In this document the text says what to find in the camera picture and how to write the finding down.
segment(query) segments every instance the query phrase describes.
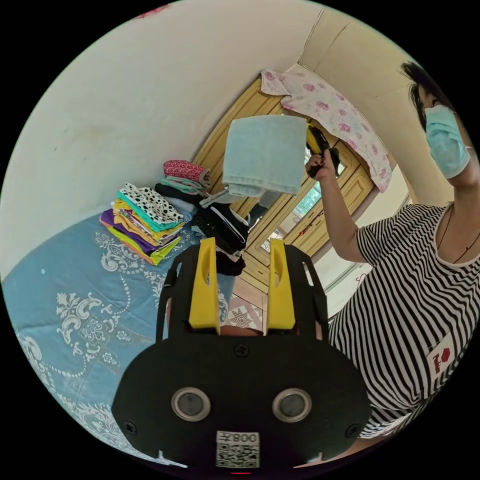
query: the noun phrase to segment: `striped shirt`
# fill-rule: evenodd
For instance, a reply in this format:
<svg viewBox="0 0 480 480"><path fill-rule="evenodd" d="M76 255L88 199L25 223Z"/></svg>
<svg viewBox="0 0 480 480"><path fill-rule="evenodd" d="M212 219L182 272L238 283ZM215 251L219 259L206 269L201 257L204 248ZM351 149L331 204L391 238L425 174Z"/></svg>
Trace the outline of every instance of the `striped shirt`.
<svg viewBox="0 0 480 480"><path fill-rule="evenodd" d="M362 438L403 428L425 409L479 320L480 255L458 264L438 256L436 234L447 210L407 205L357 231L372 270L331 322L329 342L366 383L372 415Z"/></svg>

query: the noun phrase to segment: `red patterned cloth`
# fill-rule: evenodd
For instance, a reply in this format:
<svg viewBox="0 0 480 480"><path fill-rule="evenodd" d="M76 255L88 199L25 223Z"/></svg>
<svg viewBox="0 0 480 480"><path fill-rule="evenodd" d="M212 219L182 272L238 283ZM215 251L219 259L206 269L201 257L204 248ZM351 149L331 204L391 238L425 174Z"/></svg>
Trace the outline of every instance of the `red patterned cloth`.
<svg viewBox="0 0 480 480"><path fill-rule="evenodd" d="M163 164L163 173L166 177L179 177L192 180L204 187L210 186L210 169L194 165L186 160L169 160Z"/></svg>

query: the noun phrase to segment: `black hair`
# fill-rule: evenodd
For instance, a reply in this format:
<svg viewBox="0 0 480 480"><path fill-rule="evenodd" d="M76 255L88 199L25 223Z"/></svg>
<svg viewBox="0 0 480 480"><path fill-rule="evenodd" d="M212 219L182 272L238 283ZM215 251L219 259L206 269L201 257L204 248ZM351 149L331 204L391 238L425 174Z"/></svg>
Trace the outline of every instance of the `black hair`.
<svg viewBox="0 0 480 480"><path fill-rule="evenodd" d="M418 119L420 120L421 126L424 130L427 129L427 119L425 117L422 101L420 100L420 85L427 94L433 95L438 103L445 105L451 110L454 110L447 96L437 85L437 82L435 82L435 80L420 65L417 65L413 61L409 61L401 64L401 70L403 74L413 82L409 89L410 100L416 109Z"/></svg>

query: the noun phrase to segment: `face mask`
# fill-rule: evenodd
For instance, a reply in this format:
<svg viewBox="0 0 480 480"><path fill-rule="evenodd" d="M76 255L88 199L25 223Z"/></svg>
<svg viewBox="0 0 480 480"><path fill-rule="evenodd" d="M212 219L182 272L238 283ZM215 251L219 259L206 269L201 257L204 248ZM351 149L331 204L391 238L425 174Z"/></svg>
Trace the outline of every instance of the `face mask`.
<svg viewBox="0 0 480 480"><path fill-rule="evenodd" d="M461 174L470 161L470 154L460 135L452 111L444 105L425 109L426 140L430 154L446 179Z"/></svg>

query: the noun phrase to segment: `blue bedspread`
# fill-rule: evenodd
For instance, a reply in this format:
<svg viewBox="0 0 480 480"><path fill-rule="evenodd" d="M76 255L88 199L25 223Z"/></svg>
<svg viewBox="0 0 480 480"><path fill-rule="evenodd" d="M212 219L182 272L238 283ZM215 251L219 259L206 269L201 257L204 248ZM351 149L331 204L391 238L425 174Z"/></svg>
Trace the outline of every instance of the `blue bedspread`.
<svg viewBox="0 0 480 480"><path fill-rule="evenodd" d="M18 341L57 402L96 438L152 460L130 446L110 406L130 361L154 342L160 292L173 258L199 240L186 225L180 243L155 267L98 218L27 255L3 281L3 294ZM234 280L218 275L221 323ZM157 462L177 465L161 455Z"/></svg>

